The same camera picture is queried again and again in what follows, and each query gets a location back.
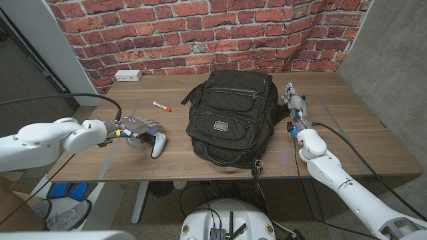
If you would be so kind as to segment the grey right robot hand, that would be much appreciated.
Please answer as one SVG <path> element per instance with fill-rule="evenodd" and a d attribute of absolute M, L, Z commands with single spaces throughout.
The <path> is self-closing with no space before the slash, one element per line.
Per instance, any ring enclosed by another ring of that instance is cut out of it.
<path fill-rule="evenodd" d="M 304 98 L 299 95 L 292 83 L 285 86 L 285 93 L 281 96 L 282 101 L 290 110 L 290 116 L 296 127 L 307 129 L 312 127 L 308 119 L 308 111 Z"/>

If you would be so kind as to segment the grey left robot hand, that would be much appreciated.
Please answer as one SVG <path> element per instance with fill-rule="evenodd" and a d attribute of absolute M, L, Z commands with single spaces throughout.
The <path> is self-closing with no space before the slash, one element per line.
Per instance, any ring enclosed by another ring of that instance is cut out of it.
<path fill-rule="evenodd" d="M 147 143 L 153 147 L 151 156 L 160 156 L 167 137 L 159 131 L 162 128 L 159 122 L 145 117 L 122 117 L 115 125 L 132 149 L 144 151 L 143 143 Z"/>

